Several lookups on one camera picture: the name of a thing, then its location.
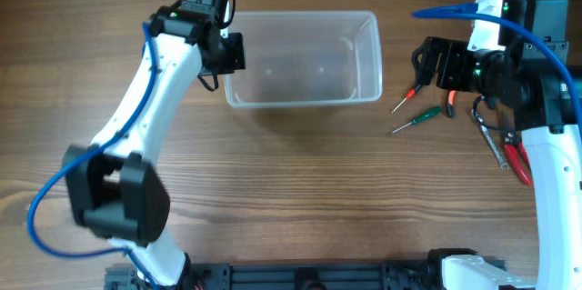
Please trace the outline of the orange black needle-nose pliers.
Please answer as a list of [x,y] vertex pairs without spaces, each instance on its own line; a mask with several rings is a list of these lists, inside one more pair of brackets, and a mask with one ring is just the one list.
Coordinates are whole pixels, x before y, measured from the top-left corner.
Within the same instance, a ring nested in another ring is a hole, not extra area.
[[445,112],[448,118],[454,118],[455,113],[455,100],[457,92],[455,90],[449,90],[447,92],[447,99],[445,101]]

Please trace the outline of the clear plastic container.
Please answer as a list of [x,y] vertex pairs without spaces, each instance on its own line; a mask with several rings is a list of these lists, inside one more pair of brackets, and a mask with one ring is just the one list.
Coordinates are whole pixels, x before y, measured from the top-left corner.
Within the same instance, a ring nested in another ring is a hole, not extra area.
[[236,15],[246,69],[224,79],[234,108],[374,102],[383,92],[379,27],[370,11],[263,11]]

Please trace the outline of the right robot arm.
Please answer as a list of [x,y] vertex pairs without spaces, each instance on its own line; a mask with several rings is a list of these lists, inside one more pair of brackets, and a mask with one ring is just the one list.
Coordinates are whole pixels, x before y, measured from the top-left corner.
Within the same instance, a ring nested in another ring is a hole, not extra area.
[[496,99],[501,127],[527,161],[535,192],[539,264],[526,281],[466,250],[434,252],[441,289],[578,289],[581,286],[581,70],[567,65],[568,0],[476,0],[416,12],[468,20],[468,41],[429,37],[412,54],[418,86]]

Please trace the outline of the silver socket wrench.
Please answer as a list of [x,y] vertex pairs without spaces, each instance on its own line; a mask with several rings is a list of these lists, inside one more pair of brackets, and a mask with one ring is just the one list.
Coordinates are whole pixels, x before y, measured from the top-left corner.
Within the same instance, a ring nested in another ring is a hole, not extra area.
[[491,152],[493,153],[495,159],[497,160],[497,164],[500,170],[507,170],[509,168],[509,164],[506,162],[505,158],[497,148],[495,141],[493,140],[492,135],[489,133],[488,129],[485,127],[485,122],[480,115],[480,113],[473,109],[472,110],[473,117],[481,131],[481,134],[484,136]]

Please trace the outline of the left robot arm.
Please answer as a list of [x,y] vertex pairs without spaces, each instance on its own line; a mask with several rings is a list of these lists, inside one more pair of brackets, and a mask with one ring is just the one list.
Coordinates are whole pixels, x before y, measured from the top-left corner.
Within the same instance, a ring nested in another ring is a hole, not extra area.
[[150,289],[196,289],[188,255],[168,230],[170,198],[156,172],[186,90],[208,91],[246,67],[243,36],[227,28],[236,0],[177,0],[145,22],[141,63],[119,107],[90,146],[70,146],[63,166],[77,225],[122,249]]

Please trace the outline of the green handled screwdriver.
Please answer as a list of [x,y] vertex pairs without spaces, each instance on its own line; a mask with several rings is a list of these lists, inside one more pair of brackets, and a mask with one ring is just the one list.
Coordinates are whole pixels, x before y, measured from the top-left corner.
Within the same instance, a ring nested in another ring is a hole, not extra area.
[[422,113],[416,115],[415,117],[413,117],[408,123],[406,123],[405,125],[402,125],[400,127],[398,127],[397,129],[393,130],[391,132],[391,134],[394,134],[406,127],[409,127],[411,125],[418,125],[421,124],[433,117],[436,117],[437,115],[441,115],[442,114],[442,108],[440,106],[433,106],[428,108],[427,110],[423,111]]

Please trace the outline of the red handled pruning shears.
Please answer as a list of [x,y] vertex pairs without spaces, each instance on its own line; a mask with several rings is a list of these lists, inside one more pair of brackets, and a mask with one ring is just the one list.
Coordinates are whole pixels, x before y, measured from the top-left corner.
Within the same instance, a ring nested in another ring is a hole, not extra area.
[[527,152],[522,144],[520,135],[512,126],[505,112],[500,113],[500,121],[501,126],[504,128],[502,132],[503,149],[509,165],[524,185],[533,186]]

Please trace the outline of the black red screwdriver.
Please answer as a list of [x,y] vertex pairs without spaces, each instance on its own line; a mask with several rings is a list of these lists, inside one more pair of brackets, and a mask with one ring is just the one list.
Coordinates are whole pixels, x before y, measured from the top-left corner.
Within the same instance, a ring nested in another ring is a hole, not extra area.
[[412,98],[414,95],[416,95],[421,89],[422,89],[423,85],[421,84],[415,84],[413,85],[404,95],[403,99],[394,107],[394,109],[391,111],[391,113],[393,114],[402,104],[404,104],[407,100],[409,100],[410,98]]

